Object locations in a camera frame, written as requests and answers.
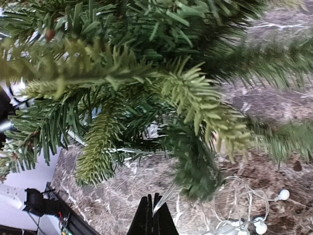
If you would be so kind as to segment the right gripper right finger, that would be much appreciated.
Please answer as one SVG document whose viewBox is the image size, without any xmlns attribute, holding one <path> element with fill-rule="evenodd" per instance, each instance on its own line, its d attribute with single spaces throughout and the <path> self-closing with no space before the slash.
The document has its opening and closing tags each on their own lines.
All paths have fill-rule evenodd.
<svg viewBox="0 0 313 235">
<path fill-rule="evenodd" d="M 166 203 L 153 215 L 154 235 L 179 235 Z"/>
</svg>

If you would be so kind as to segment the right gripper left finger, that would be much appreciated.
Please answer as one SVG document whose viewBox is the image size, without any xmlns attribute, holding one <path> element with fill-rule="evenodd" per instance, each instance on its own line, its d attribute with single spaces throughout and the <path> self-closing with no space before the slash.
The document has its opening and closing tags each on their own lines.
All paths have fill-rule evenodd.
<svg viewBox="0 0 313 235">
<path fill-rule="evenodd" d="M 141 198 L 127 235 L 152 235 L 152 212 L 152 196 L 148 194 Z"/>
</svg>

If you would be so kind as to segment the small green christmas tree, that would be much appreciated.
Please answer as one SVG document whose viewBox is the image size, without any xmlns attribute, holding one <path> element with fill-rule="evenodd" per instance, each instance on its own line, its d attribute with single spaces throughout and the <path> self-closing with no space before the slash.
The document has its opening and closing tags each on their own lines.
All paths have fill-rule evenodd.
<svg viewBox="0 0 313 235">
<path fill-rule="evenodd" d="M 34 169 L 40 154 L 49 163 L 73 133 L 84 141 L 81 186 L 113 177 L 126 157 L 160 152 L 177 158 L 184 192 L 206 199 L 223 180 L 222 146 L 233 157 L 260 140 L 275 162 L 313 155 L 312 121 L 262 121 L 221 92 L 224 83 L 301 87 L 313 70 L 312 39 L 247 38 L 266 0 L 0 4 L 0 78 L 26 83 L 0 149 L 5 173 Z"/>
</svg>

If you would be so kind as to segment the white ball string lights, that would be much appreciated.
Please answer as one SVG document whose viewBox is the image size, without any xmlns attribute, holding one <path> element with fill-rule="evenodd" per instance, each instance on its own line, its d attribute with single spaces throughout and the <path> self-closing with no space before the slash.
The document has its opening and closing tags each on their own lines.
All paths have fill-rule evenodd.
<svg viewBox="0 0 313 235">
<path fill-rule="evenodd" d="M 222 185 L 208 199 L 191 199 L 174 183 L 177 159 L 153 155 L 121 167 L 104 183 L 104 213 L 99 233 L 126 235 L 142 197 L 152 196 L 153 212 L 166 203 L 179 235 L 231 232 L 251 225 L 255 217 L 269 212 L 275 196 L 273 174 L 276 166 L 263 149 L 250 149 L 248 161 L 241 155 L 232 164 L 218 156 Z"/>
</svg>

